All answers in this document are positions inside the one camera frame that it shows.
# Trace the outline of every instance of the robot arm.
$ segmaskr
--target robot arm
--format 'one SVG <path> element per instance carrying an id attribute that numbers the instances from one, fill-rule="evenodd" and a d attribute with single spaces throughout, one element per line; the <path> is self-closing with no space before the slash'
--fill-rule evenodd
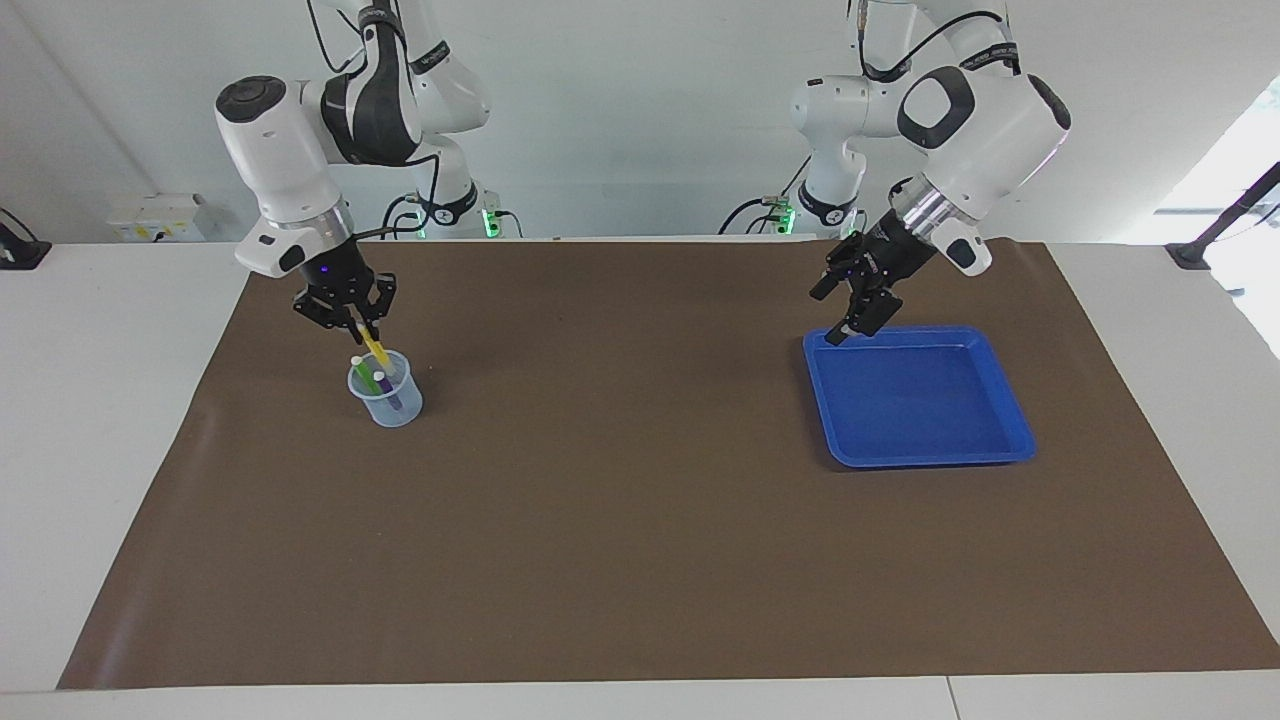
<path id="1" fill-rule="evenodd" d="M 347 328 L 357 343 L 357 320 L 378 337 L 396 277 L 365 264 L 329 164 L 410 168 L 428 222 L 456 234 L 485 227 L 483 190 L 461 149 L 439 133 L 483 126 L 489 102 L 439 37 L 428 0 L 417 0 L 419 12 L 413 1 L 403 0 L 410 12 L 401 18 L 394 0 L 329 0 L 358 18 L 364 58 L 356 69 L 324 83 L 250 77 L 216 104 L 223 141 L 261 211 L 237 259 L 273 278 L 301 268 L 307 287 L 294 309 L 325 328 Z"/>
<path id="2" fill-rule="evenodd" d="M 978 224 L 1057 152 L 1071 126 L 1070 113 L 1052 90 L 1036 76 L 1020 74 L 1007 22 L 975 9 L 982 3 L 918 4 L 937 26 L 934 35 L 945 35 L 957 55 L 965 56 L 961 67 L 937 68 L 919 78 L 910 68 L 910 54 L 899 56 L 905 58 L 902 63 L 882 63 L 883 53 L 869 40 L 863 42 L 867 5 L 895 5 L 893 10 L 904 12 L 904 3 L 860 3 L 858 15 L 851 17 L 851 35 L 868 74 L 810 81 L 794 102 L 803 120 L 797 126 L 810 138 L 822 135 L 817 128 L 827 127 L 828 136 L 855 129 L 841 149 L 852 156 L 858 156 L 851 150 L 858 136 L 900 135 L 927 160 L 920 174 L 893 188 L 888 213 L 872 229 L 850 233 L 827 258 L 827 273 L 810 295 L 823 300 L 842 282 L 852 291 L 849 311 L 827 337 L 833 345 L 879 332 L 902 306 L 893 284 L 938 252 L 968 275 L 986 272 L 992 259 Z M 909 17 L 899 27 L 914 23 L 914 13 Z M 831 118 L 841 114 L 854 120 L 846 118 L 838 131 L 829 129 Z M 886 115 L 892 117 L 891 124 Z M 796 201 L 822 227 L 838 227 L 852 210 L 863 170 L 856 177 L 833 170 L 829 142 L 814 142 L 813 167 L 826 172 L 810 173 L 814 183 L 801 184 Z M 849 190 L 847 199 L 837 193 Z M 818 210 L 836 208 L 827 215 L 813 211 L 814 197 L 822 193 L 829 195 Z"/>

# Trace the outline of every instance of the white table surface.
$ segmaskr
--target white table surface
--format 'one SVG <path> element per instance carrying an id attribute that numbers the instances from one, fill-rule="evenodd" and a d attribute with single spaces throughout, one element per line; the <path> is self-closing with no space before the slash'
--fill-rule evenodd
<path id="1" fill-rule="evenodd" d="M 1161 249 L 1052 251 L 1280 634 L 1280 360 Z M 0 717 L 1280 717 L 1280 671 L 51 693 L 244 278 L 225 245 L 0 274 Z"/>

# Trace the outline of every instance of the translucent blue cup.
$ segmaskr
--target translucent blue cup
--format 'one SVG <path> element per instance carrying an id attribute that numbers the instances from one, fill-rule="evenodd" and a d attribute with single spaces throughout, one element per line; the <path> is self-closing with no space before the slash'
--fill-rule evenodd
<path id="1" fill-rule="evenodd" d="M 417 389 L 417 383 L 413 382 L 408 359 L 393 350 L 388 350 L 387 355 L 396 365 L 396 370 L 388 373 L 388 380 L 392 383 L 390 392 L 371 395 L 364 380 L 356 374 L 355 368 L 347 372 L 347 389 L 365 404 L 375 423 L 384 428 L 403 428 L 422 413 L 422 393 Z M 365 355 L 365 365 L 369 368 L 381 366 L 372 354 Z"/>

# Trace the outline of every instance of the yellow marker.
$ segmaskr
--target yellow marker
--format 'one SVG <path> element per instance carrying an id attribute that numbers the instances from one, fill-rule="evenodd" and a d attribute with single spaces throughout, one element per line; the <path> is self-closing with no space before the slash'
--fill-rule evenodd
<path id="1" fill-rule="evenodd" d="M 369 351 L 378 359 L 378 364 L 383 366 L 383 370 L 387 370 L 387 375 L 396 375 L 396 365 L 392 365 L 392 357 L 390 355 L 387 355 L 387 350 L 383 347 L 383 343 L 378 342 L 374 340 L 374 336 L 369 334 L 369 328 L 365 327 L 365 323 L 356 323 L 356 329 L 360 331 L 360 337 L 365 338 L 365 345 L 369 346 Z"/>

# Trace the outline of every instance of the blue tray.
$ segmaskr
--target blue tray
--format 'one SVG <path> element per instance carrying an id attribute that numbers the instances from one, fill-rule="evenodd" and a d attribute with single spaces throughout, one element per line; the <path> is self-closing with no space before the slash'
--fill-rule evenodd
<path id="1" fill-rule="evenodd" d="M 827 343 L 804 338 L 831 454 L 850 468 L 1000 465 L 1036 438 L 991 343 L 963 327 L 888 328 Z"/>

